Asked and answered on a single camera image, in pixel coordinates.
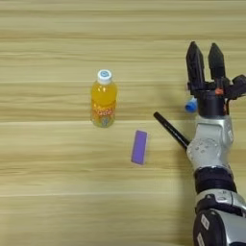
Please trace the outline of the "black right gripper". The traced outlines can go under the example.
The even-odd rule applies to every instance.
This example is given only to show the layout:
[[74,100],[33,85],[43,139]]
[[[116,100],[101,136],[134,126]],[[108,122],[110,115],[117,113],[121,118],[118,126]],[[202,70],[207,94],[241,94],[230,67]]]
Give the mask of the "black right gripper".
[[204,58],[195,41],[191,41],[186,53],[188,89],[198,104],[202,117],[221,117],[227,115],[226,88],[230,80],[226,78],[224,55],[218,45],[213,43],[209,50],[209,70],[214,82],[205,82]]

